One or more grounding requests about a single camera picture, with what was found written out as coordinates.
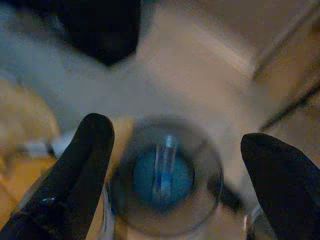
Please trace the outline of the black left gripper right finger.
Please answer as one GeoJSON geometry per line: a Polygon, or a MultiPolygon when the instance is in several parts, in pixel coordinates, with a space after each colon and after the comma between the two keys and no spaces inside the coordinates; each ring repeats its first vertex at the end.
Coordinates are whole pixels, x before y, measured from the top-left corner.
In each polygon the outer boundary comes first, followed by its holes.
{"type": "Polygon", "coordinates": [[[320,240],[320,169],[296,147],[264,133],[245,134],[240,150],[278,240],[320,240]]]}

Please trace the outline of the clear glass blue base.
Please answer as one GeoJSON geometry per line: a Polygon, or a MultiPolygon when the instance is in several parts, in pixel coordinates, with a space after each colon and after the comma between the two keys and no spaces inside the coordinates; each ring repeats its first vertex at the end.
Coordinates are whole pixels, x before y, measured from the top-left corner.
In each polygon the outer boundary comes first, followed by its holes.
{"type": "Polygon", "coordinates": [[[221,158],[205,130],[160,116],[133,126],[108,191],[129,238],[186,240],[214,215],[223,186],[221,158]]]}

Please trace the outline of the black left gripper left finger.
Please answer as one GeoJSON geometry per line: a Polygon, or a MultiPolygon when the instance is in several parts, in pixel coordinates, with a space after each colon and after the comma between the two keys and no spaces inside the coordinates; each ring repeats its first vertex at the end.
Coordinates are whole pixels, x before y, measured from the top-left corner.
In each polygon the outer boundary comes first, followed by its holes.
{"type": "Polygon", "coordinates": [[[0,240],[86,240],[114,140],[108,117],[86,115],[58,161],[23,196],[0,240]]]}

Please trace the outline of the black object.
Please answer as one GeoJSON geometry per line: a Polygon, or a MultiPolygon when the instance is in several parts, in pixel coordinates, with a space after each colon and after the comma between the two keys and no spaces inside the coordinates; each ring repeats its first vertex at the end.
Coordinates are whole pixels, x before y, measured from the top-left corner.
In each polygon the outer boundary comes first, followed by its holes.
{"type": "Polygon", "coordinates": [[[135,53],[142,0],[30,0],[55,17],[65,40],[83,54],[110,66],[135,53]]]}

